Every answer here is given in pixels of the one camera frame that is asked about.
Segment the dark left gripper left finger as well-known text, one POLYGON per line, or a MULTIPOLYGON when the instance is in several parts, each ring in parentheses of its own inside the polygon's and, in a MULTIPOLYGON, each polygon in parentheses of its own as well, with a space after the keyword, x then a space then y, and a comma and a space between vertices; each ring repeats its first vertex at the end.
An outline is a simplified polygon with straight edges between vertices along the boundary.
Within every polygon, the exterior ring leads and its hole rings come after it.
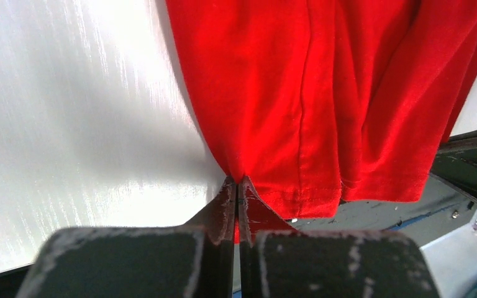
POLYGON ((19 297, 230 297, 237 186, 175 227, 81 227, 55 232, 19 297))

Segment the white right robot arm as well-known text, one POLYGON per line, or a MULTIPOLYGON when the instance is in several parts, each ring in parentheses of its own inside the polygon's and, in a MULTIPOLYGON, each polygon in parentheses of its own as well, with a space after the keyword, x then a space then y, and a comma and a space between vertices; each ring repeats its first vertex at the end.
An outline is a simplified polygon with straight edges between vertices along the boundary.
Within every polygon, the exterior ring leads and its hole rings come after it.
POLYGON ((477 211, 470 222, 421 246, 441 297, 466 297, 477 285, 477 211))

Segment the red t-shirt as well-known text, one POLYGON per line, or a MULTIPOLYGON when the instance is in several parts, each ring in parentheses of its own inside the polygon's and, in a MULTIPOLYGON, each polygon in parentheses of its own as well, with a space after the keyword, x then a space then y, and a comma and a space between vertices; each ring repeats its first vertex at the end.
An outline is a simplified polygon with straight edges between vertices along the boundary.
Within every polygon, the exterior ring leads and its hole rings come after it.
POLYGON ((282 218, 416 202, 477 75, 477 1, 167 1, 200 129, 282 218))

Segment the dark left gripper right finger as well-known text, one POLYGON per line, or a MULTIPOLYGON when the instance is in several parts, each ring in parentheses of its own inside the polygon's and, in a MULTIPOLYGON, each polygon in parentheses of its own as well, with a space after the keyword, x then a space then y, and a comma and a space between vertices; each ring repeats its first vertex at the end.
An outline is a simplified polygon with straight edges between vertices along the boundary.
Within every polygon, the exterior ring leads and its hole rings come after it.
POLYGON ((438 297, 419 246, 388 230, 300 231, 238 184, 243 297, 438 297))

